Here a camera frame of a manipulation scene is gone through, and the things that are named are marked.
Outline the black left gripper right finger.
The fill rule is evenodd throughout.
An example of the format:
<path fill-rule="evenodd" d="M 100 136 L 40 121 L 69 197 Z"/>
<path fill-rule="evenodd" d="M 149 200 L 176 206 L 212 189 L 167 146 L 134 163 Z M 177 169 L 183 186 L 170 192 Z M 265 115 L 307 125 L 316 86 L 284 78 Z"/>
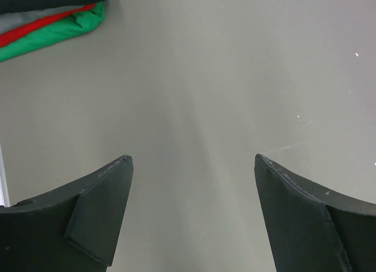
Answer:
<path fill-rule="evenodd" d="M 254 175 L 277 271 L 375 271 L 375 204 L 261 154 Z"/>

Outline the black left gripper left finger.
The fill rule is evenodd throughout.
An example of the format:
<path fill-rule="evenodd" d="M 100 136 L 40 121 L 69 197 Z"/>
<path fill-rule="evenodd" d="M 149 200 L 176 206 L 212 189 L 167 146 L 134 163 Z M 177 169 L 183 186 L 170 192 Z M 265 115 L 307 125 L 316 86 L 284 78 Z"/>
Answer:
<path fill-rule="evenodd" d="M 2 271 L 106 271 L 133 176 L 130 156 L 44 194 L 1 207 Z"/>

